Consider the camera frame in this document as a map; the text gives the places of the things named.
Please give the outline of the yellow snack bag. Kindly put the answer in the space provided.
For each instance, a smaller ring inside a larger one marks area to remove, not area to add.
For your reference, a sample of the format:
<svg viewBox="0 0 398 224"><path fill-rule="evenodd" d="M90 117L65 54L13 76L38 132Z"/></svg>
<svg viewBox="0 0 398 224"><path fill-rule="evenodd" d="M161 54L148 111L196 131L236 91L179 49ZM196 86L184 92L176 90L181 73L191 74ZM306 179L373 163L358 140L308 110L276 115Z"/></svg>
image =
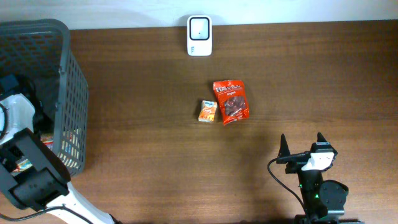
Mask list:
<svg viewBox="0 0 398 224"><path fill-rule="evenodd" d="M40 140L52 151L53 150L53 134L44 134L41 135ZM16 175L20 172L27 170L32 167L32 163L30 160L26 159L24 156L21 157L17 161L17 167L12 171L13 175Z"/></svg>

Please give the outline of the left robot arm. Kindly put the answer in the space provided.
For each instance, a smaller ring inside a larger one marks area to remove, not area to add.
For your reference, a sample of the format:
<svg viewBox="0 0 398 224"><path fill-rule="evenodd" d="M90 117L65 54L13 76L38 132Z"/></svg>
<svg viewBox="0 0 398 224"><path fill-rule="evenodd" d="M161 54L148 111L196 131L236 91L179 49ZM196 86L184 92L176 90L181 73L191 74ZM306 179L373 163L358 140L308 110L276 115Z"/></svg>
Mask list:
<svg viewBox="0 0 398 224"><path fill-rule="evenodd" d="M65 223L117 223L72 185L65 164L41 141L53 130L34 83L21 75L1 78L1 193L15 207L34 213L6 221L24 221L51 214Z"/></svg>

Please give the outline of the orange tissue pack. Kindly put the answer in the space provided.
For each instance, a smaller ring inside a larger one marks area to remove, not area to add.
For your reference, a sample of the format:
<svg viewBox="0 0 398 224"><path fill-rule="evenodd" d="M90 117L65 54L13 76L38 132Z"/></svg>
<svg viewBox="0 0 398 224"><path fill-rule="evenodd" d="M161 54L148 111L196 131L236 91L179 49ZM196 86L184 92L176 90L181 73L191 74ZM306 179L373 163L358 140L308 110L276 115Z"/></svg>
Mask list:
<svg viewBox="0 0 398 224"><path fill-rule="evenodd" d="M201 110L198 116L200 122L211 123L215 119L215 114L218 104L215 101L203 100L201 103Z"/></svg>

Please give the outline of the red snack bag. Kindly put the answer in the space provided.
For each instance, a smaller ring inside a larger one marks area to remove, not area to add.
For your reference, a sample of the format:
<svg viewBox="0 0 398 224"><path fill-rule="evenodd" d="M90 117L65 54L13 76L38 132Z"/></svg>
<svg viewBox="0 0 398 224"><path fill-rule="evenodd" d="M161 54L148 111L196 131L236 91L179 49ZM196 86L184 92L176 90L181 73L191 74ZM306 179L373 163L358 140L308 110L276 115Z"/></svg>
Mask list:
<svg viewBox="0 0 398 224"><path fill-rule="evenodd" d="M248 119L249 105L242 80L223 80L213 83L223 124Z"/></svg>

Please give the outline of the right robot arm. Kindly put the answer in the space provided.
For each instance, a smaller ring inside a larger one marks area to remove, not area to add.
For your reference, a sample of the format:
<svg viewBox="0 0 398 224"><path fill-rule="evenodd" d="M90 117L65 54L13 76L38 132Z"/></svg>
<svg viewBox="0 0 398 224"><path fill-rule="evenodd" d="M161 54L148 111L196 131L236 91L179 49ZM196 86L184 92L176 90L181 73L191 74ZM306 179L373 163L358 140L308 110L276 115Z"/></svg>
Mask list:
<svg viewBox="0 0 398 224"><path fill-rule="evenodd" d="M294 223L361 223L358 219L344 220L344 205L349 188L335 180L324 180L322 174L332 168L338 155L337 150L321 133L310 150L292 154L284 135L280 137L278 156L270 163L285 164L286 174L298 175L301 197L293 190L276 180L301 204L304 214L296 215Z"/></svg>

